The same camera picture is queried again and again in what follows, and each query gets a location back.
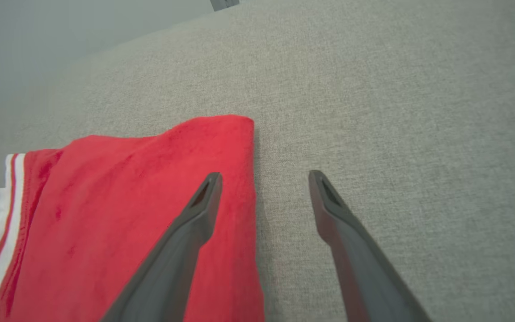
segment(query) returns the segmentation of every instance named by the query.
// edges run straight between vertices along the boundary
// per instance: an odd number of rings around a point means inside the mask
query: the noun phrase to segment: gray upholstered surface
[[[0,186],[7,153],[230,113],[270,320],[345,319],[309,169],[434,320],[515,320],[515,1],[256,0],[135,39],[0,102]]]

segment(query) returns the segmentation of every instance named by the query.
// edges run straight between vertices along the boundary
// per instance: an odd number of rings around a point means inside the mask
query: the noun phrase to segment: gray wall
[[[89,53],[211,12],[209,0],[0,0],[0,99]]]

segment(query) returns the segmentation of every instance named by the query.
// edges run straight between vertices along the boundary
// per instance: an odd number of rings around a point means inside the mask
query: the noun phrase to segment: folded red towel
[[[89,136],[8,157],[0,322],[96,322],[206,175],[223,191],[185,320],[262,321],[253,122],[198,118],[160,136]]]

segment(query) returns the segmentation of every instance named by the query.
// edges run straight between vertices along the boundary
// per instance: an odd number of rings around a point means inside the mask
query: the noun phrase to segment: white fabric
[[[0,241],[4,238],[8,216],[12,216],[8,234],[5,236],[4,246],[0,253],[0,287],[13,258],[19,233],[21,203],[23,200],[23,182],[25,179],[23,167],[24,159],[25,154],[18,154],[15,160],[13,160],[13,155],[8,155],[6,158],[5,188],[0,188]],[[14,178],[12,177],[12,167],[15,169]],[[15,194],[12,196],[13,186],[15,186]]]

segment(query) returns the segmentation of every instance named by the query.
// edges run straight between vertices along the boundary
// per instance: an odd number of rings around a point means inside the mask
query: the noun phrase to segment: red towel
[[[223,191],[186,321],[263,321],[253,122],[198,118],[163,135],[89,136],[8,157],[0,189],[0,322],[97,322],[206,175]]]

